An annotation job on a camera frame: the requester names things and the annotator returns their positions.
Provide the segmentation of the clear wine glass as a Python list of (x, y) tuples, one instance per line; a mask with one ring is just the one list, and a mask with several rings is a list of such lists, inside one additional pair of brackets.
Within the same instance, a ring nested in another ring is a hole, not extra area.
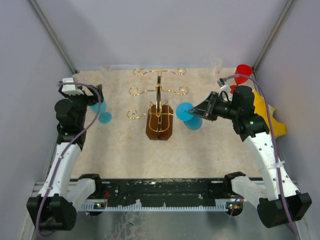
[(223, 61), (219, 58), (213, 59), (211, 61), (210, 71), (212, 75), (218, 75), (222, 69)]
[(105, 78), (112, 75), (112, 67), (110, 65), (103, 65), (100, 70)]
[(72, 78), (74, 82), (79, 82), (79, 83), (83, 82), (83, 76), (80, 73), (73, 74)]

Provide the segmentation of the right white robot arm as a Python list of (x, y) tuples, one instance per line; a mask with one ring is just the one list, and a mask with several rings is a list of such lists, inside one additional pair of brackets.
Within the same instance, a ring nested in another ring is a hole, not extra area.
[(254, 156), (265, 187), (238, 171), (225, 175), (224, 194), (229, 198), (240, 195), (250, 202), (267, 228), (301, 220), (312, 199), (308, 193), (300, 192), (276, 154), (274, 136), (265, 119), (255, 112), (253, 90), (249, 86), (237, 86), (230, 100), (224, 100), (226, 95), (224, 91), (212, 91), (188, 113), (209, 121), (219, 117), (230, 120), (235, 133)]

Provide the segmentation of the blue wine glass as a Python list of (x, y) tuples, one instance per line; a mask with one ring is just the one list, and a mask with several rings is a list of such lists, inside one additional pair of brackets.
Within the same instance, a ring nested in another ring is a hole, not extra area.
[[(90, 109), (94, 113), (97, 113), (98, 112), (98, 103), (91, 105)], [(102, 124), (107, 124), (112, 120), (112, 114), (107, 111), (107, 104), (106, 104), (105, 100), (100, 104), (98, 120)]]
[(190, 102), (180, 103), (176, 108), (176, 116), (189, 130), (195, 131), (201, 128), (203, 119), (189, 113), (193, 107)]

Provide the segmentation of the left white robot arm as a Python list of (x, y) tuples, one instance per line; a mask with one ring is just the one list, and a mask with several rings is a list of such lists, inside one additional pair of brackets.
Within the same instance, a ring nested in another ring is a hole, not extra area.
[(58, 121), (55, 157), (46, 180), (37, 196), (30, 197), (26, 207), (37, 235), (48, 238), (57, 231), (70, 231), (77, 220), (77, 212), (90, 197), (101, 197), (102, 179), (97, 173), (81, 175), (74, 188), (69, 183), (74, 165), (83, 150), (86, 133), (87, 108), (104, 102), (102, 85), (59, 82), (63, 99), (55, 106)]

